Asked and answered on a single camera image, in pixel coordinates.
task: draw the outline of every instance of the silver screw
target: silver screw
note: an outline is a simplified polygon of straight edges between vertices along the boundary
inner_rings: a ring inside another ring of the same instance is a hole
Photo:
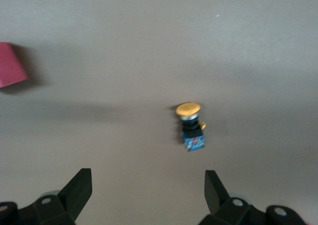
[[[241,200],[239,200],[239,199],[234,199],[233,203],[234,203],[235,206],[239,206],[239,207],[243,206],[243,202]]]
[[[275,208],[274,211],[275,211],[275,213],[277,213],[280,216],[286,216],[287,215],[286,211],[283,210],[282,208]]]
[[[8,206],[7,205],[3,205],[0,207],[0,212],[3,212],[5,210],[7,210]]]
[[[46,199],[43,199],[42,200],[42,204],[48,204],[49,202],[51,202],[51,199],[50,198],[46,198]]]

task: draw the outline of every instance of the small yellow part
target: small yellow part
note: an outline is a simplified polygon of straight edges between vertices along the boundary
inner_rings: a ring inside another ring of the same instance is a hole
[[[205,122],[201,122],[200,123],[200,128],[201,128],[201,130],[203,130],[204,128],[206,128],[207,127],[207,124],[205,123]]]
[[[182,117],[191,117],[200,110],[201,106],[196,102],[183,103],[177,107],[176,113]]]

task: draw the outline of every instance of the blue patterned base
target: blue patterned base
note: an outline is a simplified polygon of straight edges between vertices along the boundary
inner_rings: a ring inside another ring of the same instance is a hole
[[[181,136],[184,142],[185,147],[188,151],[198,150],[204,147],[205,137],[199,136],[194,138],[188,138],[184,135],[184,132],[181,132]]]

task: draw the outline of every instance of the yellow hat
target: yellow hat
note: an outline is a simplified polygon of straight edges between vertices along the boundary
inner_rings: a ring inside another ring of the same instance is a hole
[[[182,117],[191,117],[195,115],[200,110],[200,108],[201,106],[199,103],[187,102],[178,106],[175,112]]]

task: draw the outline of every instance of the pink box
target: pink box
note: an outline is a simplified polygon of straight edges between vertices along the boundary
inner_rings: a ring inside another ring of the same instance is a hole
[[[0,88],[28,79],[12,46],[0,42]]]

